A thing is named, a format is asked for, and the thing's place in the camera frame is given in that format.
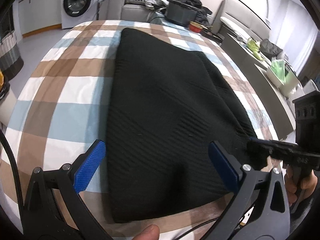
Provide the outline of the person's right hand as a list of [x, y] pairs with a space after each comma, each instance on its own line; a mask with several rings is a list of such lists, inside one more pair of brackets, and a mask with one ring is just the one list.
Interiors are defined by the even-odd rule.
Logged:
[[[292, 167], [287, 165], [284, 181], [285, 181], [285, 188], [287, 191], [289, 207], [291, 207], [298, 199], [296, 195], [297, 185], [293, 182], [292, 177], [293, 177]], [[314, 174], [314, 171], [312, 171], [309, 174], [309, 176], [305, 177], [301, 181], [300, 188], [304, 190], [302, 200], [309, 198], [313, 194], [317, 186], [317, 183], [318, 183], [318, 177]]]

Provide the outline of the person's left hand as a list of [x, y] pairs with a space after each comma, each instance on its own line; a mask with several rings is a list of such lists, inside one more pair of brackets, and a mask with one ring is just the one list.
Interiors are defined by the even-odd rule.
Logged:
[[155, 224], [151, 224], [141, 233], [133, 237], [132, 240], [159, 240], [159, 235], [159, 227]]

